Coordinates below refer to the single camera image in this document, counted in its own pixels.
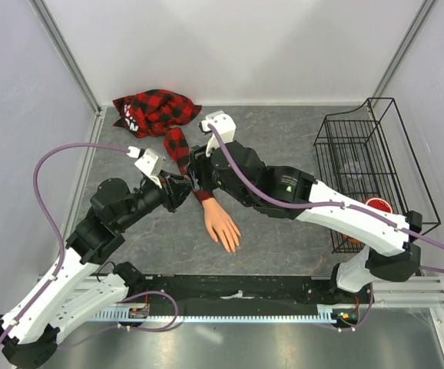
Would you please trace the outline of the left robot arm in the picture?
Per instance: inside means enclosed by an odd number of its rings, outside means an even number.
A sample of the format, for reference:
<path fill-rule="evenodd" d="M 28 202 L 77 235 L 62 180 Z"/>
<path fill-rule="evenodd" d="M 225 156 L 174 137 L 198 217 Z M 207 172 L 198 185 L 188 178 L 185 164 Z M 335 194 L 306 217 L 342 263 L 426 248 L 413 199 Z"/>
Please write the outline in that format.
<path fill-rule="evenodd" d="M 91 207 L 68 237 L 59 257 L 28 296 L 0 315 L 0 351 L 19 368 L 38 368 L 65 338 L 110 304 L 144 296 L 142 273 L 131 263 L 118 265 L 81 296 L 71 293 L 124 243 L 123 233 L 159 206 L 175 211 L 191 193 L 183 175 L 162 171 L 130 189 L 120 178 L 98 186 Z"/>

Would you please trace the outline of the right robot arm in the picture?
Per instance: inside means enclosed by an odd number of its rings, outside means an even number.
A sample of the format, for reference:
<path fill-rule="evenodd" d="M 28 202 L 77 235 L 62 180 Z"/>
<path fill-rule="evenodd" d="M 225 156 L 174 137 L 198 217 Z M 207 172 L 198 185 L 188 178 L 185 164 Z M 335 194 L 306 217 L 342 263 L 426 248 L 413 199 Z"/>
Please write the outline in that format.
<path fill-rule="evenodd" d="M 409 231 L 420 214 L 390 214 L 348 198 L 290 166 L 268 166 L 252 148 L 234 141 L 225 148 L 189 151 L 187 173 L 197 190 L 220 189 L 246 208 L 270 218 L 317 224 L 358 240 L 362 251 L 333 268 L 329 296 L 348 301 L 376 280 L 404 282 L 419 269 L 421 251 Z"/>

